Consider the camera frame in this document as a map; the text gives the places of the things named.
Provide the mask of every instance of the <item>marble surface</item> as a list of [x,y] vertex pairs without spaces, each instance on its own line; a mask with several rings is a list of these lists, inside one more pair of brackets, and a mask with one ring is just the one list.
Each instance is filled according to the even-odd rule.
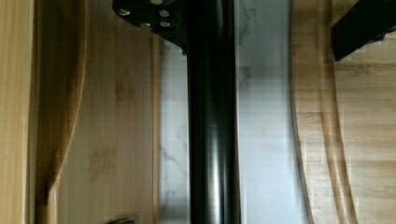
[[[242,223],[307,223],[289,98],[289,1],[236,0]],[[187,58],[162,44],[160,223],[189,223]]]

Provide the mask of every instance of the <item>screw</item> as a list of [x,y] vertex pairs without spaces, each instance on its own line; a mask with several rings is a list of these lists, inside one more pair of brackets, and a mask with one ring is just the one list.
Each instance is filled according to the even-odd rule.
[[171,13],[168,10],[165,10],[165,9],[160,10],[159,13],[160,13],[160,16],[162,16],[162,17],[168,17],[168,16],[171,15]]
[[143,28],[149,28],[151,26],[151,24],[148,22],[142,22],[142,23],[140,23],[140,26]]
[[172,23],[167,22],[167,21],[161,21],[160,22],[161,27],[169,27],[172,25]]
[[122,17],[131,15],[131,10],[126,9],[126,8],[119,8],[119,10],[118,10],[117,12],[118,12],[119,15],[122,16]]

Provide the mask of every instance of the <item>black pipe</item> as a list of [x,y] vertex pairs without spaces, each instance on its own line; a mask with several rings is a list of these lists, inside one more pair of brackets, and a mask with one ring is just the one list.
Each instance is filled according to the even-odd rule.
[[233,0],[188,0],[191,224],[240,223]]

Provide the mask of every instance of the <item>black bracket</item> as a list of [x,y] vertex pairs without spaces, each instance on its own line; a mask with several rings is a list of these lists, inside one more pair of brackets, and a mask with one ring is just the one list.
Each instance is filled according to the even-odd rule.
[[336,61],[396,31],[396,0],[360,0],[332,27]]
[[153,33],[181,47],[187,53],[185,22],[186,0],[113,0],[113,10],[134,26]]

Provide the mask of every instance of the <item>wood grain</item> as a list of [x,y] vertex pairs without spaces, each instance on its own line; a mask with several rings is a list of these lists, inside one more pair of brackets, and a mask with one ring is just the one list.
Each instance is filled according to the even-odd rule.
[[37,1],[39,111],[36,222],[59,173],[77,120],[87,48],[84,1]]
[[329,49],[329,28],[355,2],[293,1],[294,110],[315,223],[396,217],[395,35],[340,63]]
[[36,95],[35,2],[1,1],[0,223],[33,221]]
[[85,81],[45,222],[157,221],[159,40],[87,1]]

